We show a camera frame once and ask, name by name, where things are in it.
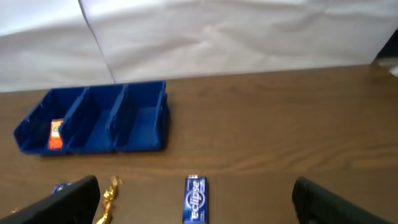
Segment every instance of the orange packet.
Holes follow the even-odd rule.
[[[62,139],[60,135],[59,128],[63,123],[63,119],[53,119],[51,121],[51,130],[49,137],[49,149],[58,150],[62,148]]]

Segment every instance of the blue plastic organizer tray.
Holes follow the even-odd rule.
[[[166,142],[165,82],[50,90],[14,130],[26,154],[159,150]],[[48,149],[51,121],[63,118],[63,146]]]

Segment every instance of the brown wooden surface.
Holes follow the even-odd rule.
[[[358,66],[171,80],[162,152],[28,156],[12,130],[45,94],[0,94],[0,216],[87,174],[124,185],[113,224],[181,223],[184,177],[208,176],[210,223],[297,223],[305,176],[398,222],[398,81]]]

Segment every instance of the white fabric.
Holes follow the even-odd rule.
[[[117,82],[372,62],[397,0],[83,0]]]
[[[76,0],[0,1],[0,91],[113,83]]]

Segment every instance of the blue candy wrapper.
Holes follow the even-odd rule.
[[[207,193],[206,177],[190,175],[185,179],[182,223],[208,223]]]
[[[65,187],[68,187],[69,185],[71,185],[72,183],[62,183],[62,184],[57,184],[54,189],[52,190],[51,194],[55,194],[58,191],[64,189]]]

